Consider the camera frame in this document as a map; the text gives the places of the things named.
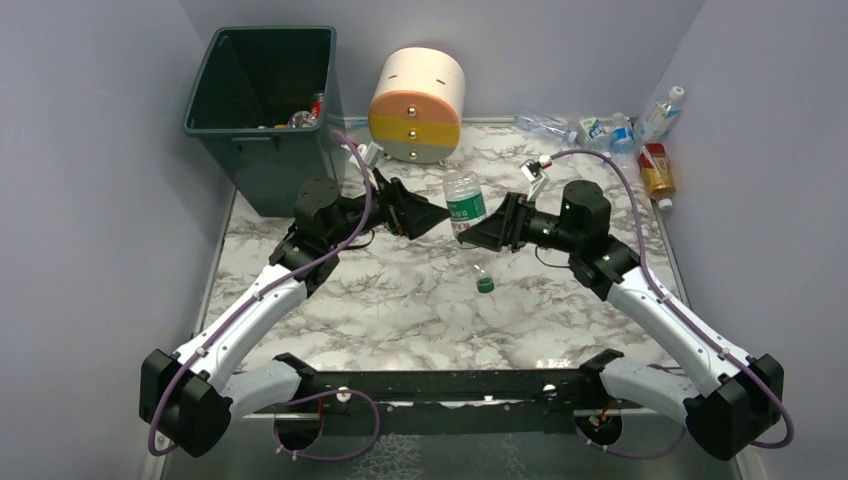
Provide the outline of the green label water bottle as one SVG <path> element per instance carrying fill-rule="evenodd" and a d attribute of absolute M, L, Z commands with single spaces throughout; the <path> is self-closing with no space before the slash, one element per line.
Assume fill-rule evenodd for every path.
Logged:
<path fill-rule="evenodd" d="M 450 213 L 451 229 L 459 243 L 458 257 L 462 273 L 474 281 L 479 293 L 492 293 L 495 290 L 495 281 L 488 271 L 490 252 L 459 240 L 461 233 L 487 216 L 479 178 L 472 171 L 450 173 L 443 179 L 443 190 L 446 207 Z"/>

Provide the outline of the red label clear bottle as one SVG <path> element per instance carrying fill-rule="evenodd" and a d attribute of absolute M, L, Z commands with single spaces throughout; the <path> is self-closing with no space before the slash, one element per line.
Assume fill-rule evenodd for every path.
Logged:
<path fill-rule="evenodd" d="M 317 92 L 312 95 L 310 103 L 310 119 L 317 122 L 321 116 L 321 109 L 324 101 L 324 93 Z"/>

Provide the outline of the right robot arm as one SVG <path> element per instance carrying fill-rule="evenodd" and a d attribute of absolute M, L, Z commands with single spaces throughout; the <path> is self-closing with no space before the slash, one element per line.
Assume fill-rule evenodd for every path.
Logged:
<path fill-rule="evenodd" d="M 459 239 L 495 252 L 534 244 L 568 254 L 574 278 L 640 325 L 685 373 L 674 376 L 609 352 L 582 366 L 589 384 L 675 420 L 707 454 L 731 460 L 777 423 L 784 369 L 768 354 L 749 355 L 698 318 L 610 234 L 610 215 L 601 188 L 577 180 L 564 187 L 559 214 L 510 192 Z"/>

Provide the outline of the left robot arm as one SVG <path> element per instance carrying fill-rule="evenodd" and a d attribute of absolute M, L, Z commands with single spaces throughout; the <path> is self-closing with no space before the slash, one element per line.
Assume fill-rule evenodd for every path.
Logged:
<path fill-rule="evenodd" d="M 327 177 L 303 182 L 293 224 L 237 302 L 174 352 L 155 349 L 143 360 L 139 416 L 150 426 L 152 455 L 179 448 L 201 457 L 234 418 L 294 400 L 309 375 L 295 361 L 274 360 L 244 379 L 234 378 L 236 367 L 328 279 L 339 253 L 360 233 L 385 226 L 414 240 L 449 217 L 446 208 L 410 192 L 397 177 L 374 171 L 364 185 L 363 195 L 348 198 Z"/>

